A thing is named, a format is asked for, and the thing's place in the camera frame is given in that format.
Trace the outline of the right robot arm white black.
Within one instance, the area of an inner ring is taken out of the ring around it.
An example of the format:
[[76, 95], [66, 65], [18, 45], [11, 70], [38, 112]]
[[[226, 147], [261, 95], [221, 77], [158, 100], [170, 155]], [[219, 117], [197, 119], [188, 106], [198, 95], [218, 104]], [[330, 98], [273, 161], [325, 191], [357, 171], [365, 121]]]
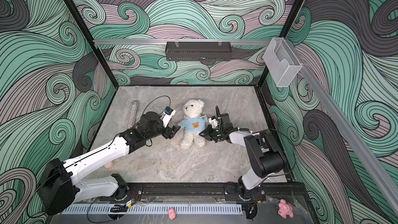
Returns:
[[248, 128], [234, 127], [228, 114], [213, 116], [200, 136], [207, 141], [226, 141], [246, 148], [250, 169], [237, 183], [238, 194], [243, 199], [287, 165], [286, 156], [271, 130], [252, 132]]

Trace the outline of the white teddy bear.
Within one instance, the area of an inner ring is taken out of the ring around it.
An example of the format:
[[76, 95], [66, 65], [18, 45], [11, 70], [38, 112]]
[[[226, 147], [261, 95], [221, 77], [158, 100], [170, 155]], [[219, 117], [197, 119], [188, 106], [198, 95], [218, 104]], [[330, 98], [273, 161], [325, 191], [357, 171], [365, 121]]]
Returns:
[[184, 119], [178, 123], [183, 129], [183, 138], [180, 141], [182, 149], [189, 149], [192, 144], [197, 147], [204, 147], [206, 145], [205, 138], [200, 136], [207, 126], [208, 118], [202, 115], [205, 103], [202, 100], [187, 101], [182, 110], [184, 112]]

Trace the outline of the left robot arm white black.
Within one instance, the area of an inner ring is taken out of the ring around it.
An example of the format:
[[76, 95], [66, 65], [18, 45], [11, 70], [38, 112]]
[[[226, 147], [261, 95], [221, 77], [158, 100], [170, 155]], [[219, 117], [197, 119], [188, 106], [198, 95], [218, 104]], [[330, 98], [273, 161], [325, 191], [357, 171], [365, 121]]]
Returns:
[[85, 177], [96, 169], [124, 157], [146, 145], [158, 136], [171, 139], [179, 126], [169, 127], [176, 111], [167, 107], [162, 113], [147, 112], [139, 122], [115, 135], [105, 145], [83, 155], [61, 161], [55, 158], [47, 163], [39, 180], [37, 190], [44, 212], [55, 215], [75, 202], [96, 197], [108, 197], [118, 189], [126, 192], [127, 185], [119, 176], [85, 181]]

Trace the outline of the light blue teddy hoodie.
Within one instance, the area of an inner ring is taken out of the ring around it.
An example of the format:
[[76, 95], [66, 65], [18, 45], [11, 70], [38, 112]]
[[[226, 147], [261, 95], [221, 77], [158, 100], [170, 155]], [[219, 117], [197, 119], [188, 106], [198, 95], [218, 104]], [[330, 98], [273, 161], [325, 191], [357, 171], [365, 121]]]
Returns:
[[188, 118], [185, 117], [178, 123], [186, 132], [202, 132], [207, 126], [208, 118], [206, 116]]

